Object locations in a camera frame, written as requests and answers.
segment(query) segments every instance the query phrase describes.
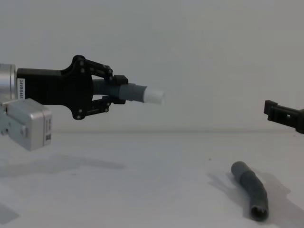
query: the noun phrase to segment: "gray tube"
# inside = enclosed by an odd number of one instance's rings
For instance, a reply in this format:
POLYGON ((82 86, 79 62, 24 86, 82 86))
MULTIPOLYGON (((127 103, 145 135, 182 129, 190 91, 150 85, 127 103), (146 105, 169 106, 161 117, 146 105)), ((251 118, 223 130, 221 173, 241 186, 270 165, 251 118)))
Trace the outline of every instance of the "gray tube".
POLYGON ((93 80, 94 95, 107 95, 127 101, 144 102, 146 86, 132 83, 124 85, 111 85, 104 80, 93 80))
POLYGON ((119 98, 119 85, 109 85, 102 79, 93 80, 93 94, 119 98))
POLYGON ((242 161, 235 162, 231 172, 237 182, 247 191, 250 201, 250 216, 255 221, 264 221, 268 218, 268 198, 264 185, 256 174, 242 161))

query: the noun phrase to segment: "label sticker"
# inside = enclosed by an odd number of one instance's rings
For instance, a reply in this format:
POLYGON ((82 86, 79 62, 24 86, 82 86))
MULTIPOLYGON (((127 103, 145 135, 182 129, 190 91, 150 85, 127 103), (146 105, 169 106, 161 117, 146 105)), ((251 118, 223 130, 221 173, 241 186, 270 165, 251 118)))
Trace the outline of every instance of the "label sticker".
POLYGON ((52 130, 52 119, 46 119, 46 127, 45 127, 46 133, 50 132, 52 130))
POLYGON ((51 140, 51 137, 52 137, 51 134, 46 135, 46 141, 51 140))
POLYGON ((25 79, 17 78, 17 98, 25 99, 25 79))

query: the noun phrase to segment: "white tube end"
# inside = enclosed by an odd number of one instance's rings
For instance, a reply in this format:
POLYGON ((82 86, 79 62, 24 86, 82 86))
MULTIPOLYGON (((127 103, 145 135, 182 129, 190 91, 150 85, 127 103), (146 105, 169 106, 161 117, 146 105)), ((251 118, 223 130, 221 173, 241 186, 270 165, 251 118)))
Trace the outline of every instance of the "white tube end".
POLYGON ((164 103, 165 93, 162 91, 152 90, 146 88, 143 95, 143 102, 144 103, 153 103, 162 105, 164 103))

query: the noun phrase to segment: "white backdrop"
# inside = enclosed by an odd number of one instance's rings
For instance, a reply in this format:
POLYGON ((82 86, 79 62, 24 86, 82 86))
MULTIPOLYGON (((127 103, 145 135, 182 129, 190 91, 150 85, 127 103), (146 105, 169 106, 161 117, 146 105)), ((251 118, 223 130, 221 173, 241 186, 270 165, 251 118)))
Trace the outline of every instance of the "white backdrop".
POLYGON ((0 62, 63 69, 76 54, 166 92, 165 106, 128 103, 55 130, 284 129, 265 99, 302 108, 302 0, 1 0, 0 62))

